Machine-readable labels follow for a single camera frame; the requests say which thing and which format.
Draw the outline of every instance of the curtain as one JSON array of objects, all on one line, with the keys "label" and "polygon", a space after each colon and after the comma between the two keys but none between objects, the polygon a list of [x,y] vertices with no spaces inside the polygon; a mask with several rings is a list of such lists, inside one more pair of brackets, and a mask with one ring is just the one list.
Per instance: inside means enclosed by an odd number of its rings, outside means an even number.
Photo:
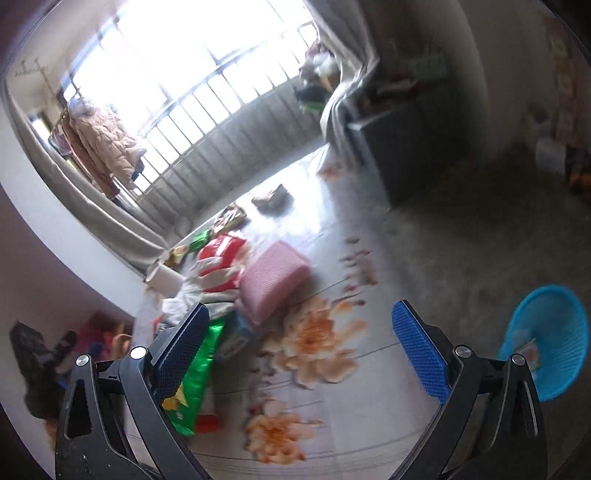
[{"label": "curtain", "polygon": [[347,134],[349,112],[374,77],[379,55],[365,14],[357,0],[304,0],[320,40],[335,54],[340,65],[340,85],[328,101],[320,125],[325,139],[335,148],[345,168],[358,161]]},{"label": "curtain", "polygon": [[56,197],[97,239],[140,272],[167,249],[166,241],[94,188],[47,142],[37,136],[6,81],[0,91],[21,146]]}]

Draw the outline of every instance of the green snack bag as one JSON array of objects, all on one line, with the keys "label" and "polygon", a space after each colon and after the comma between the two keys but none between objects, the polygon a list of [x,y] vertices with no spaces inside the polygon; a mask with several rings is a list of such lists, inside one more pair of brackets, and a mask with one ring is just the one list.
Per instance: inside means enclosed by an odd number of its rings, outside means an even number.
[{"label": "green snack bag", "polygon": [[211,229],[208,229],[196,235],[189,244],[189,253],[198,252],[203,247],[205,247],[205,245],[207,245],[207,242],[209,242],[209,237],[211,236],[211,233]]},{"label": "green snack bag", "polygon": [[176,395],[166,398],[162,402],[166,415],[181,435],[188,437],[194,434],[193,429],[201,408],[203,393],[207,386],[213,354],[216,351],[217,342],[226,324],[226,319],[232,314],[230,313],[209,322],[209,328],[203,343],[199,347],[187,373],[185,373]]}]

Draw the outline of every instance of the pink cushion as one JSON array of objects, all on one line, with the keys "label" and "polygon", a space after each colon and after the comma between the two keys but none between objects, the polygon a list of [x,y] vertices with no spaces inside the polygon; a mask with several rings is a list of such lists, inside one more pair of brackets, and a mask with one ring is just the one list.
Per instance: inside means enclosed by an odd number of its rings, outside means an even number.
[{"label": "pink cushion", "polygon": [[309,276],[308,259],[291,245],[275,242],[242,275],[236,307],[260,325]]}]

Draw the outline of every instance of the pink jacket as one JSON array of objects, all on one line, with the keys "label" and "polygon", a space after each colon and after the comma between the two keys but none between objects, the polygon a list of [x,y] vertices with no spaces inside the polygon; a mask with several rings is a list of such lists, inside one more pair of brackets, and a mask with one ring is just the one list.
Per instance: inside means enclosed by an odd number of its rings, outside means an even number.
[{"label": "pink jacket", "polygon": [[70,105],[70,116],[97,167],[106,167],[124,186],[135,188],[131,176],[146,149],[128,133],[117,114],[82,99]]}]

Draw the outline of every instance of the blue plastic basket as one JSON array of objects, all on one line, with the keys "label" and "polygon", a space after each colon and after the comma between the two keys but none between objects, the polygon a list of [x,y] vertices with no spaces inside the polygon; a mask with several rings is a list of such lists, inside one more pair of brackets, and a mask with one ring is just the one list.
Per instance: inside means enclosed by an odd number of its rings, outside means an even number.
[{"label": "blue plastic basket", "polygon": [[536,339],[540,367],[534,383],[540,401],[558,397],[577,378],[589,348],[587,316],[576,295],[567,288],[550,285],[530,293],[517,307],[499,351],[506,360],[520,345],[515,332]]}]

